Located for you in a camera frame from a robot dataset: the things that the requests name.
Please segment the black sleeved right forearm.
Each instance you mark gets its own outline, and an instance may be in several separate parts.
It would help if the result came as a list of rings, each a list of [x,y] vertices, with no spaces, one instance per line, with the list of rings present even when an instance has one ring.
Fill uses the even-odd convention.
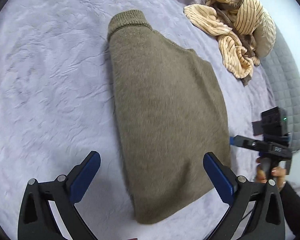
[[[300,239],[300,196],[286,182],[280,191],[280,197],[285,220],[295,236],[294,239]]]

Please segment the person's right hand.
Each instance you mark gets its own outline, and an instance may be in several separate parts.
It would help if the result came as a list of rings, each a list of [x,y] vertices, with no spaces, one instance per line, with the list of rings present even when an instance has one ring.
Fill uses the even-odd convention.
[[[269,168],[266,168],[264,166],[266,163],[266,159],[261,157],[258,157],[256,159],[256,162],[257,168],[255,182],[266,183],[269,179],[272,179],[276,182],[278,190],[281,191],[286,184],[286,169],[282,168],[281,166],[276,166],[270,170]]]

